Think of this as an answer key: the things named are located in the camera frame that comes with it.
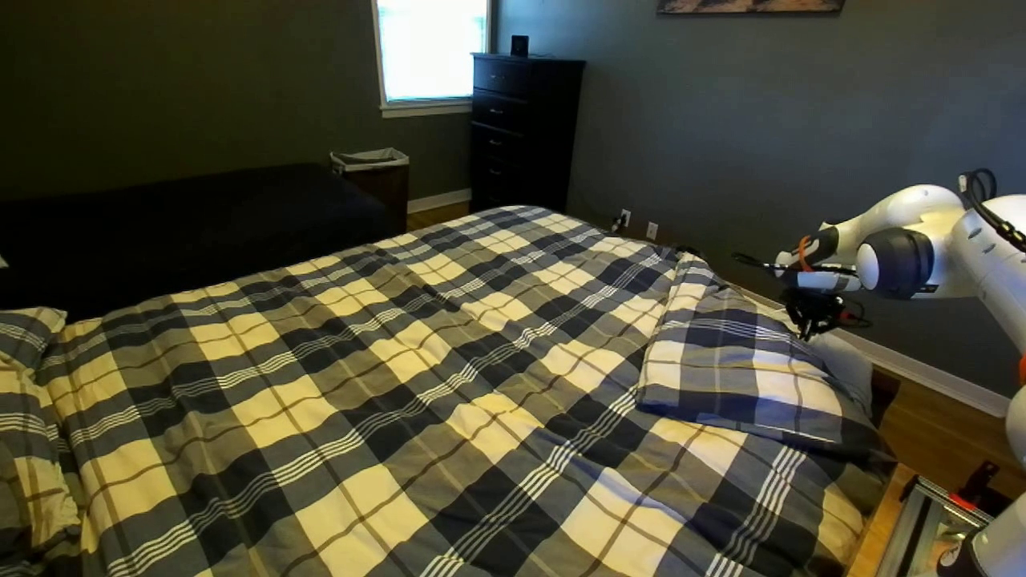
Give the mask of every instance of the plaid bedspread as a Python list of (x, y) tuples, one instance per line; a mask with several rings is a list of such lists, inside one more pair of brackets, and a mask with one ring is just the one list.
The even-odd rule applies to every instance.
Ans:
[(836, 574), (871, 474), (634, 408), (680, 259), (494, 209), (64, 327), (79, 563)]

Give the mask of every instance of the cable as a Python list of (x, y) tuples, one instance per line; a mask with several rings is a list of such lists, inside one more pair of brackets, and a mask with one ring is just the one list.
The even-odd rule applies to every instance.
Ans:
[(977, 212), (997, 229), (997, 238), (1003, 238), (1019, 253), (1026, 253), (1026, 234), (984, 206), (987, 199), (997, 195), (993, 171), (977, 167), (977, 171), (962, 174), (958, 176), (958, 193), (962, 193), (962, 206), (964, 209)]

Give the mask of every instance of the dark gray wall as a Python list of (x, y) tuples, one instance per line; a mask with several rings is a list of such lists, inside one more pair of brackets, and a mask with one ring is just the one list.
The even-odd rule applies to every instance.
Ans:
[[(658, 0), (504, 0), (500, 50), (585, 58), (572, 203), (634, 209), (732, 262), (774, 257), (819, 220), (903, 181), (991, 167), (1026, 190), (1026, 2), (851, 0), (844, 16), (661, 18)], [(859, 330), (993, 392), (1018, 352), (976, 300), (859, 299)]]
[(368, 0), (0, 2), (0, 199), (394, 143), (466, 190), (468, 117), (382, 117)]

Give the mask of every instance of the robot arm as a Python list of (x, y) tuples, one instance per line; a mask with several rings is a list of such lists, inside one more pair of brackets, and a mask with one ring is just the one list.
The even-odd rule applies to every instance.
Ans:
[[(908, 187), (840, 225), (821, 225), (795, 253), (766, 266), (790, 286), (787, 305), (806, 336), (840, 290), (887, 299), (977, 299), (1026, 355), (1026, 195), (968, 199), (943, 187)], [(1011, 401), (1006, 440), (1026, 466), (1026, 386)], [(1026, 495), (971, 539), (987, 577), (1026, 566)]]
[(962, 212), (962, 199), (943, 187), (908, 187), (856, 216), (821, 225), (795, 253), (779, 253), (774, 268), (806, 290), (964, 293), (947, 249)]

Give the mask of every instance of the black dresser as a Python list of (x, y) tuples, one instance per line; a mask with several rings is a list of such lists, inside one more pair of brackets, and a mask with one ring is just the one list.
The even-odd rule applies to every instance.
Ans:
[(472, 209), (568, 209), (585, 62), (476, 54)]

